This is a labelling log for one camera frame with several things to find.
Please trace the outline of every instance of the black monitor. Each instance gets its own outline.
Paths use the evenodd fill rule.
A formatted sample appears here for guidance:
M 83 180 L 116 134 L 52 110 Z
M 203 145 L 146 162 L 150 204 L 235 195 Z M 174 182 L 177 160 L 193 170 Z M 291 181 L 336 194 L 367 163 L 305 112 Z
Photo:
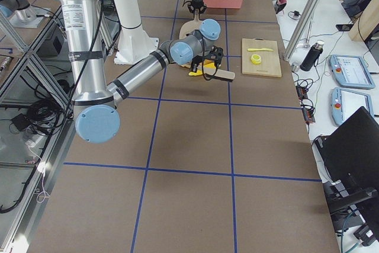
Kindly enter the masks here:
M 341 180 L 349 195 L 370 187 L 379 191 L 379 125 L 364 107 L 328 136 L 322 148 L 330 177 Z M 356 206 L 379 240 L 379 197 Z

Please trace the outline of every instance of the yellow ring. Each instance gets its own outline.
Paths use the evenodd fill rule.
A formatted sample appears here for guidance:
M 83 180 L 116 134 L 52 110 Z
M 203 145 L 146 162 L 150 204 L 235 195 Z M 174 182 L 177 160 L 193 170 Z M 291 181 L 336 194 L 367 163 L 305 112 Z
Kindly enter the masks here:
M 260 55 L 257 55 L 256 53 L 251 55 L 250 58 L 251 62 L 255 65 L 260 65 L 262 63 L 262 58 Z

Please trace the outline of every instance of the black water bottle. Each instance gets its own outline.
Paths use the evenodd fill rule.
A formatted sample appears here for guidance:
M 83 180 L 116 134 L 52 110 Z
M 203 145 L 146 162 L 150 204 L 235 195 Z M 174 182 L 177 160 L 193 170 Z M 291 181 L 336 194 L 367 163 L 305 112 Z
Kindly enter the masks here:
M 306 56 L 306 58 L 303 60 L 302 64 L 300 65 L 300 68 L 303 71 L 309 71 L 312 66 L 314 66 L 314 63 L 319 58 L 320 54 L 322 54 L 324 46 L 324 41 L 317 41 L 316 44 L 314 44 L 312 47 L 310 47 L 310 50 Z

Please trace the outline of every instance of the white table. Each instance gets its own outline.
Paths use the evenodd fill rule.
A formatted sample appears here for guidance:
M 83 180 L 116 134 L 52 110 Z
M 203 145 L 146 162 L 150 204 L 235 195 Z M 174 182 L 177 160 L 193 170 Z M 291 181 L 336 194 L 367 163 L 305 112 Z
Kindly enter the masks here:
M 287 0 L 287 5 L 283 11 L 277 14 L 278 23 L 280 25 L 280 31 L 285 46 L 288 44 L 291 35 L 297 25 L 296 20 L 291 19 L 288 16 L 290 11 L 299 11 L 303 12 L 303 9 L 307 3 L 307 0 Z M 311 30 L 311 35 L 319 34 L 333 34 L 337 32 L 335 27 L 336 24 L 347 24 L 350 22 L 349 17 L 347 16 L 345 10 L 342 8 L 339 0 L 320 0 L 313 18 L 313 26 Z M 302 38 L 306 38 L 308 29 L 305 30 Z M 332 36 L 317 36 L 310 38 L 310 45 L 314 44 L 317 40 L 323 40 L 325 42 L 324 51 L 320 56 L 320 62 L 322 62 L 329 54 L 337 55 L 352 55 L 352 56 L 363 56 L 367 51 L 367 47 L 363 42 L 351 41 L 347 32 L 338 32 Z M 297 62 L 301 63 L 305 58 L 308 49 L 298 48 L 294 52 L 293 56 L 290 59 L 290 64 Z M 371 53 L 367 53 L 364 56 L 364 59 L 368 63 L 368 70 L 370 72 L 379 72 L 379 66 L 372 57 Z M 325 60 L 321 65 L 317 67 L 317 70 L 322 76 L 322 82 L 316 82 L 309 90 L 308 97 L 316 104 L 316 113 L 315 113 L 315 123 L 310 125 L 309 138 L 311 141 L 318 135 L 324 134 L 328 135 L 333 133 L 337 129 L 337 125 L 334 123 L 332 118 L 331 106 L 330 106 L 330 95 L 332 90 L 337 87 L 337 83 L 332 75 L 332 72 Z M 300 79 L 313 78 L 316 80 L 318 75 L 316 69 L 312 68 L 310 71 L 305 72 L 299 70 L 297 72 Z M 379 75 L 372 76 L 376 87 L 372 90 L 358 90 L 352 89 L 360 92 L 370 94 L 373 104 L 373 109 L 375 114 L 379 114 Z M 326 182 L 327 175 L 325 174 L 325 169 L 321 156 L 319 155 L 316 147 L 313 149 L 314 156 L 316 158 L 317 166 L 319 167 L 320 176 L 323 182 Z M 343 249 L 347 251 L 351 246 L 353 246 L 357 239 L 353 236 L 356 228 L 350 228 L 343 237 Z M 369 247 L 359 246 L 354 249 L 356 253 L 378 253 L 379 252 L 379 242 L 375 241 Z

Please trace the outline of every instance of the cutting board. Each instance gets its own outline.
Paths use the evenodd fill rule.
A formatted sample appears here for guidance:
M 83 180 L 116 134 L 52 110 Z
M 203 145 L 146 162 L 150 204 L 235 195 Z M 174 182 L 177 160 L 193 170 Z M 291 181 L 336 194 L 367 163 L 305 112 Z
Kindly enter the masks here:
M 273 49 L 273 52 L 248 52 L 250 48 L 267 47 Z M 256 53 L 262 58 L 262 63 L 254 65 L 251 61 L 251 55 Z M 280 68 L 278 45 L 276 41 L 242 39 L 242 73 L 250 75 L 282 77 Z

